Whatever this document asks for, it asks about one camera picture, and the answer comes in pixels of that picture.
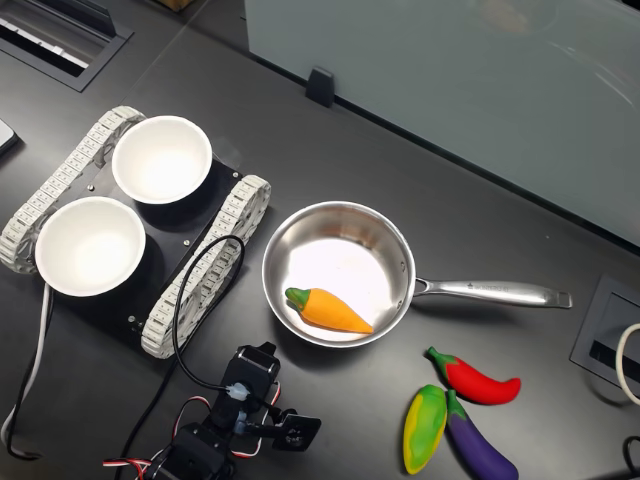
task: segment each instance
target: pan handle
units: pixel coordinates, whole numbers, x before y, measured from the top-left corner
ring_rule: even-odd
[[[486,280],[439,282],[422,278],[416,278],[416,282],[425,288],[416,292],[414,297],[429,294],[453,295],[524,307],[571,308],[573,305],[571,294],[529,283]]]

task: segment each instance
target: orange carrot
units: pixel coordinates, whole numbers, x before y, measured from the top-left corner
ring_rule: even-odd
[[[353,333],[373,333],[373,328],[335,295],[312,288],[287,288],[285,295],[307,322],[322,328]]]

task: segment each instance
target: pepper stem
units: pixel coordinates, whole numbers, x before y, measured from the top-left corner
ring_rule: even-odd
[[[453,355],[444,355],[442,353],[438,353],[437,350],[433,347],[429,347],[427,350],[427,354],[433,358],[438,364],[438,368],[442,372],[442,375],[449,380],[449,375],[447,374],[447,365],[449,364],[457,364],[458,360]]]
[[[291,302],[298,308],[298,310],[304,310],[309,300],[309,294],[311,290],[300,290],[299,288],[287,288],[284,294]]]

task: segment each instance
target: white tread track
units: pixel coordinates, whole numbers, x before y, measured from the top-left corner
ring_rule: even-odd
[[[146,117],[131,107],[120,106],[105,113],[53,175],[14,214],[0,235],[0,261],[18,273],[35,273],[34,248],[42,225],[56,211],[55,203],[82,175],[91,162],[102,168],[106,156],[133,125]],[[171,325],[176,295],[186,269],[213,240],[233,234],[247,243],[262,220],[269,203],[270,185],[248,175],[227,196],[204,240],[173,283],[158,299],[142,332],[142,347],[158,358],[173,355]],[[185,288],[179,319],[178,338],[184,340],[202,320],[207,307],[229,274],[238,256],[234,242],[217,245],[193,269]]]

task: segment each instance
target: wire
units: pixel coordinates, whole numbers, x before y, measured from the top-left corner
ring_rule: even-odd
[[[624,356],[624,347],[627,344],[629,336],[637,330],[640,330],[640,323],[631,325],[624,331],[624,333],[620,337],[618,350],[616,351],[616,374],[618,375],[620,388],[622,388],[622,391],[625,393],[625,395],[629,397],[629,400],[631,400],[633,403],[635,403],[636,405],[640,405],[640,398],[636,397],[629,388],[629,385],[627,385],[627,380],[624,378],[624,371],[622,370],[622,357]]]
[[[631,444],[633,442],[640,442],[640,437],[628,437],[622,445],[622,455],[624,457],[624,462],[627,464],[627,467],[631,472],[631,475],[633,475],[633,478],[636,478],[640,476],[640,472],[638,472],[638,469],[633,464],[633,460],[631,459]]]
[[[126,467],[127,465],[132,465],[136,467],[136,470],[138,471],[137,478],[139,480],[144,480],[143,479],[144,472],[146,471],[147,467],[151,465],[151,460],[143,460],[141,458],[112,458],[112,459],[104,460],[102,462],[103,467]]]
[[[180,425],[180,419],[182,418],[182,414],[184,413],[184,409],[187,407],[187,405],[189,405],[189,403],[191,403],[193,401],[196,401],[196,400],[204,403],[207,406],[207,408],[209,409],[209,412],[211,412],[211,404],[209,403],[209,400],[207,400],[206,398],[200,397],[200,396],[195,396],[195,397],[189,398],[186,402],[184,402],[182,404],[182,408],[180,409],[180,413],[178,414],[178,418],[176,418],[176,421],[173,422],[173,430],[171,431],[171,440],[176,438],[176,434],[178,433],[178,426]]]
[[[157,457],[158,455],[160,455],[160,454],[161,454],[162,452],[164,452],[164,451],[165,451],[165,449],[164,449],[164,448],[163,448],[162,450],[158,450],[158,452],[156,452],[156,454],[155,454],[153,457],[151,457],[151,458],[149,459],[149,460],[150,460],[150,462],[151,462],[151,463],[153,463],[153,461],[156,459],[156,457]],[[149,464],[149,465],[145,465],[145,466],[144,466],[144,468],[142,469],[142,475],[143,475],[143,476],[144,476],[144,472],[146,472],[146,471],[147,471],[147,468],[149,468],[150,466],[151,466],[150,464]]]
[[[276,390],[276,394],[273,396],[273,400],[271,400],[272,407],[276,404],[276,402],[278,401],[278,398],[280,398],[280,391],[281,391],[280,382],[276,382],[276,384],[278,385],[278,389]],[[268,415],[269,415],[269,410],[264,412],[264,417],[262,417],[262,425],[264,425],[264,422],[267,420]],[[235,455],[236,457],[251,458],[251,457],[255,457],[258,454],[261,446],[262,446],[262,437],[258,439],[258,445],[256,446],[255,452],[244,453],[244,452],[234,452],[233,450],[231,450],[231,453],[233,453],[233,455]]]
[[[40,314],[38,346],[36,347],[36,351],[31,358],[29,366],[27,367],[27,370],[22,379],[22,384],[20,385],[20,389],[18,390],[18,398],[16,399],[16,403],[11,410],[11,413],[9,413],[9,416],[2,424],[2,429],[0,430],[0,439],[2,439],[2,443],[7,447],[7,452],[9,453],[9,455],[25,461],[37,460],[40,458],[40,455],[36,453],[23,452],[21,450],[18,450],[17,448],[12,447],[13,434],[16,427],[18,412],[20,411],[22,402],[31,391],[31,387],[35,382],[36,376],[38,375],[38,370],[40,369],[42,352],[44,350],[44,339],[47,335],[47,331],[49,330],[49,326],[51,325],[53,304],[54,293],[51,287],[47,283],[45,283],[44,294],[42,297],[42,312]]]
[[[202,327],[202,325],[204,324],[204,321],[207,319],[207,317],[213,311],[213,309],[216,308],[220,304],[220,302],[222,302],[222,300],[227,295],[227,293],[229,293],[229,290],[231,290],[231,287],[233,286],[233,284],[235,283],[236,279],[238,278],[238,274],[240,273],[240,267],[242,267],[242,262],[244,260],[244,244],[240,243],[240,245],[241,245],[241,247],[240,247],[241,248],[241,252],[240,252],[240,257],[235,262],[235,271],[233,272],[233,274],[229,278],[229,282],[227,283],[227,285],[220,290],[220,292],[218,293],[217,298],[211,303],[211,305],[209,306],[207,311],[204,313],[204,315],[202,316],[202,320],[196,325],[196,327],[193,329],[193,332],[191,332],[191,335],[189,335],[187,337],[187,339],[185,340],[185,342],[182,344],[182,348],[179,349],[181,354],[184,354],[184,352],[187,350],[187,347],[189,346],[189,343],[191,342],[191,339],[196,336],[196,333],[197,333],[198,329],[200,327]],[[146,422],[147,418],[149,418],[149,415],[151,415],[151,412],[153,411],[155,406],[158,404],[158,401],[160,400],[160,397],[162,397],[162,394],[166,390],[167,385],[169,384],[169,380],[171,380],[171,376],[173,375],[173,372],[175,371],[177,366],[178,366],[178,360],[177,360],[177,357],[176,357],[176,358],[173,359],[173,363],[169,367],[169,370],[167,370],[167,373],[165,374],[164,379],[162,380],[162,383],[158,387],[158,390],[156,391],[156,394],[151,399],[151,402],[147,406],[146,410],[142,413],[142,415],[140,416],[140,418],[138,419],[138,421],[134,425],[133,429],[131,430],[131,433],[129,434],[129,437],[127,438],[127,441],[125,442],[124,447],[122,448],[122,452],[120,453],[121,457],[126,457],[128,455],[129,450],[131,449],[131,445],[133,444],[133,441],[138,436],[138,433],[140,432],[140,429],[142,428],[142,426]],[[120,480],[121,474],[122,474],[122,469],[118,468],[116,470],[116,474],[115,474],[114,480]]]
[[[209,253],[209,250],[211,250],[213,247],[215,247],[219,243],[224,242],[226,240],[233,240],[238,243],[238,246],[240,247],[240,256],[238,260],[240,261],[240,263],[242,263],[242,261],[244,260],[244,251],[245,251],[244,243],[239,237],[236,237],[235,235],[223,235],[222,237],[216,238],[213,242],[207,245],[204,248],[204,250],[202,250],[202,252],[200,252],[200,254],[195,258],[195,260],[191,262],[191,265],[189,265],[189,268],[187,268],[187,272],[184,275],[184,279],[180,284],[180,290],[178,291],[176,308],[173,309],[173,322],[171,325],[173,349],[176,353],[176,360],[178,360],[178,364],[180,364],[180,368],[182,368],[184,373],[187,375],[187,377],[191,379],[191,381],[200,385],[201,387],[208,388],[210,390],[223,391],[223,392],[228,391],[228,388],[201,380],[193,372],[191,372],[191,370],[189,370],[187,365],[184,363],[184,360],[182,359],[182,353],[180,352],[180,348],[178,346],[178,318],[180,316],[180,305],[182,304],[182,295],[184,293],[184,289],[187,286],[187,282],[189,281],[189,277],[191,276],[191,272],[193,272],[193,269],[196,268],[196,265],[200,261],[200,259],[204,257],[207,253]]]

